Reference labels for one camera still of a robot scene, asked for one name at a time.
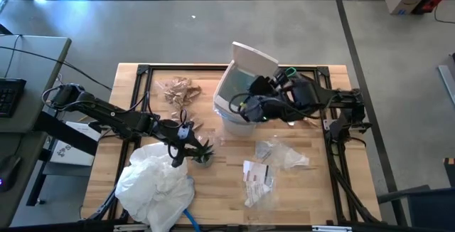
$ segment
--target chair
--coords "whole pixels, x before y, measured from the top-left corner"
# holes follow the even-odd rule
[[[378,196],[379,204],[406,197],[411,226],[455,231],[455,188],[433,189],[428,185]]]

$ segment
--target gray floor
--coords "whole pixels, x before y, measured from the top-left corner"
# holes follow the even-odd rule
[[[448,187],[442,159],[455,156],[455,110],[436,67],[453,66],[455,25],[438,23],[432,14],[390,16],[384,1],[343,4],[398,188]],[[444,1],[439,18],[455,21],[454,9],[455,1]],[[8,0],[0,23],[14,33],[70,37],[68,60],[108,85],[123,62],[226,63],[232,41],[283,64],[347,65],[358,85],[335,1]],[[64,82],[109,97],[71,70],[62,74]],[[367,141],[381,194],[385,181],[370,134]],[[48,203],[21,203],[12,225],[78,220],[86,184],[81,178],[50,179],[42,191]],[[393,223],[390,207],[381,209]]]

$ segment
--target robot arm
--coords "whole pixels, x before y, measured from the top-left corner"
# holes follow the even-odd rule
[[[151,110],[150,113],[137,112],[134,111],[134,108],[123,110],[95,97],[86,92],[84,87],[76,84],[61,85],[51,90],[57,90],[57,93],[50,101],[49,107],[59,111],[79,111],[92,117],[97,120],[89,124],[92,128],[107,125],[122,139],[154,137],[164,142],[168,145],[168,153],[173,158],[173,167],[180,166],[185,157],[202,155],[200,150],[209,147],[208,142],[202,145],[196,139],[192,130],[193,122],[182,121],[181,124],[178,124],[173,120],[160,120],[160,116]],[[195,148],[185,148],[186,144]],[[171,153],[171,147],[177,149],[175,156]]]
[[[283,122],[314,117],[312,114],[330,107],[341,108],[340,117],[330,124],[331,137],[339,140],[349,137],[350,128],[358,128],[364,133],[371,125],[365,118],[363,98],[359,89],[328,90],[313,79],[296,73],[288,76],[279,69],[273,78],[259,76],[251,84],[243,103],[232,112],[247,122],[266,122],[281,119]]]

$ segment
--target wooden table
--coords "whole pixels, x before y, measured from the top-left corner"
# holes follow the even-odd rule
[[[138,64],[134,63],[119,64],[110,98],[112,104],[124,109],[129,107],[137,66]],[[332,87],[350,89],[346,67],[344,65],[328,67]],[[156,86],[157,81],[169,80],[174,76],[191,78],[193,84],[201,86],[203,91],[187,110],[196,112],[204,121],[198,133],[212,132],[219,139],[219,145],[214,146],[215,161],[210,168],[197,169],[188,162],[188,173],[195,179],[196,188],[196,195],[189,210],[196,221],[199,224],[223,225],[227,223],[317,225],[325,224],[327,220],[336,222],[320,121],[316,121],[317,127],[306,122],[297,122],[292,127],[276,120],[257,126],[255,133],[248,138],[230,135],[223,130],[221,118],[213,112],[213,93],[222,74],[222,71],[199,70],[155,70],[153,73],[151,109],[164,118],[169,118],[173,111],[172,106],[165,102],[162,91]],[[280,171],[273,192],[275,199],[273,210],[258,214],[244,205],[242,164],[244,160],[253,160],[256,141],[267,140],[274,135],[292,146],[294,150],[309,157],[310,167]],[[152,138],[143,138],[141,144],[155,141]],[[85,195],[82,217],[94,213],[112,190],[121,145],[122,142],[115,138],[107,138],[100,142]],[[347,143],[346,159],[354,192],[371,214],[381,219],[367,154],[362,143],[356,141]],[[349,217],[346,197],[342,189],[341,192],[343,210],[346,217]],[[182,217],[178,223],[189,224],[190,221]]]

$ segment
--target crumpled plastic bag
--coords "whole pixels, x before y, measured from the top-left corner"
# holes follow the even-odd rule
[[[131,165],[123,169],[115,196],[135,221],[149,224],[153,232],[168,231],[194,197],[186,159],[173,168],[168,147],[159,142],[136,149],[129,161]]]
[[[308,157],[296,152],[277,138],[256,142],[255,156],[263,164],[284,169],[290,169],[295,166],[307,167],[310,163]]]

